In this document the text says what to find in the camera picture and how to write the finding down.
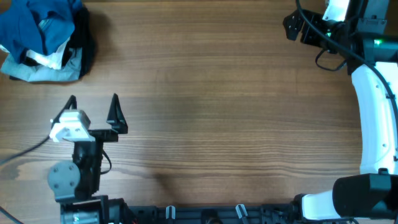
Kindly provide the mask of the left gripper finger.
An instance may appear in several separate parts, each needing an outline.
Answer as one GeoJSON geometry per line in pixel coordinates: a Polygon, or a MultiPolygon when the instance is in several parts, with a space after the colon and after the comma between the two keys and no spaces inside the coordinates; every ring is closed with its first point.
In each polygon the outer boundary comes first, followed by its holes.
{"type": "Polygon", "coordinates": [[[68,99],[68,101],[66,102],[65,106],[60,110],[60,112],[58,113],[58,115],[56,115],[56,117],[54,119],[51,120],[51,124],[55,124],[55,123],[59,123],[59,119],[62,115],[62,113],[65,110],[75,110],[77,109],[77,101],[76,101],[76,96],[75,95],[71,95],[68,99]]]}
{"type": "Polygon", "coordinates": [[[111,126],[111,129],[117,133],[128,133],[127,121],[123,115],[119,97],[116,93],[113,94],[106,122],[111,126]]]}

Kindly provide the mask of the blue t-shirt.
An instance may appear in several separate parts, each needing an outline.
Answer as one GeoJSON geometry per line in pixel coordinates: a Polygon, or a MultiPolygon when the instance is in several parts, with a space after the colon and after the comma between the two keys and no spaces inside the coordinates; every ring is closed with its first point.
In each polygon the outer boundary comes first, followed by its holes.
{"type": "Polygon", "coordinates": [[[18,0],[1,13],[1,45],[17,63],[32,50],[54,53],[74,32],[80,0],[18,0]]]}

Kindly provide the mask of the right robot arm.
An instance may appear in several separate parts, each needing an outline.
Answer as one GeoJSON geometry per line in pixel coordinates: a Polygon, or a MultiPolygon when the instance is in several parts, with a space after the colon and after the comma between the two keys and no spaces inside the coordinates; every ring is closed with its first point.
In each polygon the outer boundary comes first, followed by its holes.
{"type": "Polygon", "coordinates": [[[328,1],[323,14],[297,6],[284,21],[289,40],[343,57],[358,99],[360,173],[333,188],[298,195],[289,223],[397,220],[397,37],[386,35],[389,1],[328,1]]]}

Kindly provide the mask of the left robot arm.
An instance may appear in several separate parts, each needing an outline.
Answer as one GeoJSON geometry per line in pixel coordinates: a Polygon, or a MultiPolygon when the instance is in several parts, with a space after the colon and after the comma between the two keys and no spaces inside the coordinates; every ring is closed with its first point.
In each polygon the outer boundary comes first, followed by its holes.
{"type": "Polygon", "coordinates": [[[109,129],[90,129],[91,121],[77,108],[75,96],[52,121],[49,138],[74,144],[72,160],[55,164],[47,177],[60,205],[62,223],[134,223],[134,214],[123,199],[95,194],[105,173],[102,161],[109,158],[104,144],[118,142],[119,135],[128,132],[117,94],[112,97],[106,122],[109,129]]]}

